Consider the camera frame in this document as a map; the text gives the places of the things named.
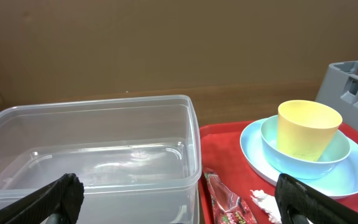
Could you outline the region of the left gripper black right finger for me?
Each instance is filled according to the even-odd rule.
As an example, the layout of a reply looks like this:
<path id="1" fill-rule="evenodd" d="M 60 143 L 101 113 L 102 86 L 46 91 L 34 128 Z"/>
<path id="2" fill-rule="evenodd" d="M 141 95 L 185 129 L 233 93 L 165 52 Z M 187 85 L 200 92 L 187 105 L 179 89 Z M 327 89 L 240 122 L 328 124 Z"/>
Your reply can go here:
<path id="1" fill-rule="evenodd" d="M 358 224 L 358 212 L 288 174 L 280 174 L 275 200 L 283 224 Z"/>

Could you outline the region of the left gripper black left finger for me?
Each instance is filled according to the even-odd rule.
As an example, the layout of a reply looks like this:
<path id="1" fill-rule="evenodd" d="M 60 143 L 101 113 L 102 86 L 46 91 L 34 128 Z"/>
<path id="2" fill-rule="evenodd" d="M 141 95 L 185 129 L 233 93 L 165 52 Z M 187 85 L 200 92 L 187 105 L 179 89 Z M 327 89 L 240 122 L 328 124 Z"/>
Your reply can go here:
<path id="1" fill-rule="evenodd" d="M 76 174 L 59 179 L 0 209 L 0 224 L 76 224 L 84 201 L 84 185 Z"/>

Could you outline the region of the white tissue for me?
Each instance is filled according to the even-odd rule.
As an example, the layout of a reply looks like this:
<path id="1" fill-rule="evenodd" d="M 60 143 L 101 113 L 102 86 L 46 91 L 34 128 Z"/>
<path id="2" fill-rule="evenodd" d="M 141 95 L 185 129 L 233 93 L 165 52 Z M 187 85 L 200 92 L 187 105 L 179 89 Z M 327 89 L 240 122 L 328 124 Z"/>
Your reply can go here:
<path id="1" fill-rule="evenodd" d="M 274 196 L 266 194 L 263 190 L 250 190 L 250 197 L 268 215 L 270 223 L 282 224 L 281 214 Z"/>

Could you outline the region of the red snack wrapper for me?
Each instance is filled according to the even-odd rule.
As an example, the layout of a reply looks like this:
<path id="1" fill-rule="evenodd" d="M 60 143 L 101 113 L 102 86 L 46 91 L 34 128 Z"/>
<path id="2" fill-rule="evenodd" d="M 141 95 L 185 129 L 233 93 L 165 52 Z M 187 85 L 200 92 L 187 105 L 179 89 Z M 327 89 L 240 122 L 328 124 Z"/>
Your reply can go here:
<path id="1" fill-rule="evenodd" d="M 257 224 L 246 201 L 229 190 L 214 170 L 204 168 L 203 173 L 211 197 L 214 224 Z"/>

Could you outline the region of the yellow plastic cup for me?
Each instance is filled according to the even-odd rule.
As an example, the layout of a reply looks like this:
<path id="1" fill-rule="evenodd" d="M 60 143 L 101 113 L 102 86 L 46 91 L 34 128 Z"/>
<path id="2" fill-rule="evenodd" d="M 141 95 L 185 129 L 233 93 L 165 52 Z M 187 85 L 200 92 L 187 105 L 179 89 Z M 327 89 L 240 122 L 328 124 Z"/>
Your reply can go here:
<path id="1" fill-rule="evenodd" d="M 278 106 L 277 149 L 297 159 L 317 161 L 341 123 L 340 113 L 324 104 L 285 101 Z"/>

